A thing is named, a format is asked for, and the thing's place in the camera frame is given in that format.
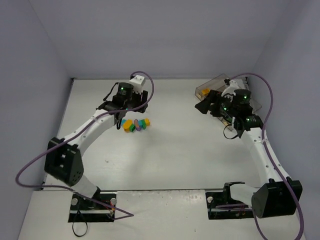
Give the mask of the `yellow curved lego brick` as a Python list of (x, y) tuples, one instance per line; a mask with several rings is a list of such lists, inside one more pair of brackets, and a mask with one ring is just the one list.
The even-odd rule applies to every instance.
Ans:
[(207, 95), (209, 94), (209, 92), (210, 92), (210, 89), (209, 89), (209, 88), (206, 88), (206, 89), (203, 89), (203, 90), (201, 91), (201, 94), (202, 94), (203, 96), (207, 96)]

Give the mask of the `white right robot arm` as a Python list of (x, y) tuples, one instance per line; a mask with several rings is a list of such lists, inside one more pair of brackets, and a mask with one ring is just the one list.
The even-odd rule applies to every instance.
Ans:
[(227, 182), (223, 187), (225, 204), (241, 202), (262, 218), (290, 216), (296, 212), (302, 184), (293, 180), (281, 167), (267, 139), (261, 118), (253, 113), (251, 92), (236, 89), (233, 93), (210, 90), (195, 108), (202, 114), (223, 118), (236, 131), (257, 167), (260, 187), (244, 182)]

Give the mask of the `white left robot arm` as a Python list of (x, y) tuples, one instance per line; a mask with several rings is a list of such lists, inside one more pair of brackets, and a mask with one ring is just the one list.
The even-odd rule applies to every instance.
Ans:
[(102, 133), (113, 126), (121, 126), (125, 110), (145, 112), (148, 92), (143, 89), (144, 84), (145, 80), (139, 75), (129, 82), (118, 83), (112, 99), (104, 98), (95, 113), (81, 127), (64, 138), (52, 138), (48, 143), (52, 151), (46, 155), (44, 171), (75, 192), (100, 200), (100, 188), (84, 174), (82, 156)]

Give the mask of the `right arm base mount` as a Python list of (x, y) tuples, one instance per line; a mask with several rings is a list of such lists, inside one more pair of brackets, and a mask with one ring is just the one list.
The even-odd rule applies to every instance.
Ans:
[(206, 190), (206, 207), (209, 220), (241, 220), (253, 219), (251, 208), (241, 201), (231, 198), (230, 187), (244, 182), (227, 182), (222, 189)]

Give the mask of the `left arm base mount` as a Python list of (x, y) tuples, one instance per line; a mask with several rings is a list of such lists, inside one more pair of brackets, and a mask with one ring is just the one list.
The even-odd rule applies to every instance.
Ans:
[(69, 223), (113, 223), (115, 209), (73, 194), (68, 212)]

